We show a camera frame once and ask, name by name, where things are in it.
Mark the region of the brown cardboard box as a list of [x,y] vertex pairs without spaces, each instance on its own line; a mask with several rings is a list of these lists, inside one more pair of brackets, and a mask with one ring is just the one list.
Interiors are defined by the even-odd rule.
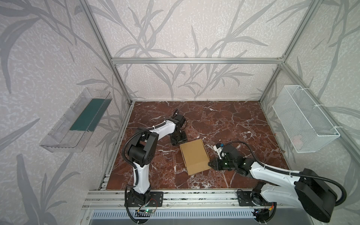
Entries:
[[183,143],[180,149],[189,176],[210,169],[210,159],[201,139]]

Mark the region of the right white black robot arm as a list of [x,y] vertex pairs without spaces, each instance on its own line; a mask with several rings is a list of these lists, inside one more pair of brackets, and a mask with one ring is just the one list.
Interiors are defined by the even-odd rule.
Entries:
[[244,157],[231,144],[213,146],[217,157],[209,162],[216,171],[235,171],[243,177],[258,180],[251,191],[250,201],[255,205],[282,203],[303,209],[323,223],[331,220],[338,199],[325,178],[314,171],[290,171],[266,165],[254,158]]

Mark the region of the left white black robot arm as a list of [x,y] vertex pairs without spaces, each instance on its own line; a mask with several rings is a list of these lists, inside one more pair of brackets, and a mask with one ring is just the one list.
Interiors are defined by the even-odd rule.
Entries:
[[162,123],[139,128],[125,143],[121,155],[126,163],[133,167],[134,185],[126,191],[125,205],[130,207],[143,206],[151,200],[151,185],[149,181],[149,166],[155,156],[158,140],[170,137],[171,145],[186,143],[187,135],[182,130],[186,119],[177,112]]

